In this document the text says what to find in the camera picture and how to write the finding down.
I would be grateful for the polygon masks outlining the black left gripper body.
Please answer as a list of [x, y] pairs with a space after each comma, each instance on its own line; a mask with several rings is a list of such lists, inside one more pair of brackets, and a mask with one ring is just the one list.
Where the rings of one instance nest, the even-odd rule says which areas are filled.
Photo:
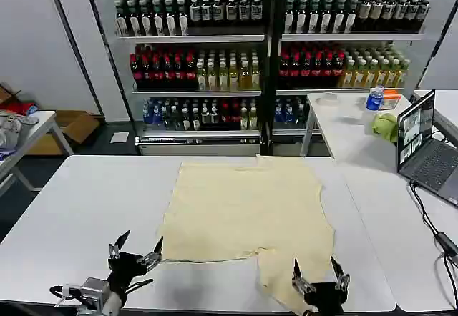
[[139, 262], [140, 259], [141, 255], [132, 253], [120, 253], [118, 258], [108, 259], [111, 270], [108, 282], [111, 292], [126, 293], [134, 278], [147, 273], [147, 265]]

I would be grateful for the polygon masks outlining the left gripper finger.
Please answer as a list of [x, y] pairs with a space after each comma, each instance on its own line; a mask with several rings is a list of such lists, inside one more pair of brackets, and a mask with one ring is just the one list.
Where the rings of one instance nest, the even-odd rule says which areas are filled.
[[121, 234], [114, 244], [109, 243], [109, 258], [119, 258], [120, 250], [130, 235], [130, 231], [127, 230], [124, 234]]
[[163, 237], [159, 239], [153, 251], [149, 252], [145, 256], [139, 258], [137, 262], [144, 266], [147, 270], [152, 270], [162, 260], [162, 246], [163, 246]]

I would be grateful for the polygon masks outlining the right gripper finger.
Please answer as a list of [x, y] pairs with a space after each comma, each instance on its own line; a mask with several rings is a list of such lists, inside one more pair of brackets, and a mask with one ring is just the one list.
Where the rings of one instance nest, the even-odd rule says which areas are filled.
[[344, 273], [341, 265], [333, 258], [333, 256], [331, 256], [331, 264], [337, 278], [335, 289], [347, 290], [350, 283], [350, 275]]
[[315, 287], [310, 282], [302, 278], [301, 269], [297, 259], [294, 259], [292, 285], [294, 289], [301, 294], [308, 294], [315, 291]]

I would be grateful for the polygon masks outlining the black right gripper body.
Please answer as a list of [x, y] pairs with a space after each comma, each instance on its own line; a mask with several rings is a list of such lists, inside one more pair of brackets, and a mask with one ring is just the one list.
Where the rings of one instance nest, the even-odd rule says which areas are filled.
[[314, 289], [304, 294], [307, 304], [318, 310], [318, 315], [342, 315], [343, 303], [347, 301], [347, 290], [342, 290], [335, 282], [319, 282], [313, 284]]

